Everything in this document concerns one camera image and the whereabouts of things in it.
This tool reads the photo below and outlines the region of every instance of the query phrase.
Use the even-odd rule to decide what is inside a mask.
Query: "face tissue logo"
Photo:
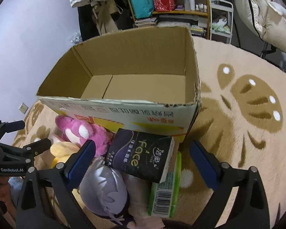
[[[163,152],[164,152],[164,150],[160,150],[158,147],[155,147],[153,149],[153,154],[154,154],[153,164],[154,164],[155,168],[157,167],[157,163],[160,162],[161,155],[162,155]]]

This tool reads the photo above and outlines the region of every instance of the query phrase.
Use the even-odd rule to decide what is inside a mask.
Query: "white bottle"
[[[190,0],[191,11],[195,11],[195,0]]]
[[[184,0],[184,8],[185,8],[185,11],[191,10],[190,0]]]

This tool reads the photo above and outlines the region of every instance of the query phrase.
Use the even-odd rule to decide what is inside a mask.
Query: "wooden bookshelf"
[[[162,14],[182,14],[182,15],[199,15],[199,16],[208,16],[208,13],[198,12],[198,11],[184,11],[184,10],[173,10],[168,12],[157,12],[154,11],[153,15],[162,15]]]
[[[130,11],[132,14],[133,21],[136,20],[136,17],[134,16],[133,8],[131,5],[130,0],[128,0]],[[173,11],[168,11],[168,12],[157,12],[154,11],[153,15],[162,15],[162,14],[188,14],[188,15],[198,15],[198,16],[203,16],[207,17],[208,23],[207,23],[207,29],[206,29],[206,38],[210,39],[210,0],[206,0],[206,5],[208,7],[208,11],[206,13],[204,12],[199,12],[199,11],[184,11],[184,10],[173,10]]]

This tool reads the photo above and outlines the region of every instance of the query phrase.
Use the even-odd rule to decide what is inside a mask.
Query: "rug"
[[[165,220],[165,224],[168,228],[189,228],[212,195],[189,156],[188,145],[197,139],[219,161],[228,162],[234,168],[258,168],[272,227],[286,211],[286,74],[266,60],[232,45],[198,37],[194,37],[194,44],[202,106],[179,148],[182,175],[178,204],[174,218]],[[56,115],[37,101],[25,118],[25,129],[18,132],[13,145],[23,147],[57,132]],[[45,154],[48,153],[36,157],[38,169],[49,164],[51,156]],[[236,192],[233,189],[217,225],[227,220]],[[54,195],[51,200],[57,208]],[[96,228],[114,227],[87,209],[84,212]]]

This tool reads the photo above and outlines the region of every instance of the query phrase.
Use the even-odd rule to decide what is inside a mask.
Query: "black tissue pack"
[[[166,179],[174,138],[120,128],[105,165],[129,175],[162,183]]]

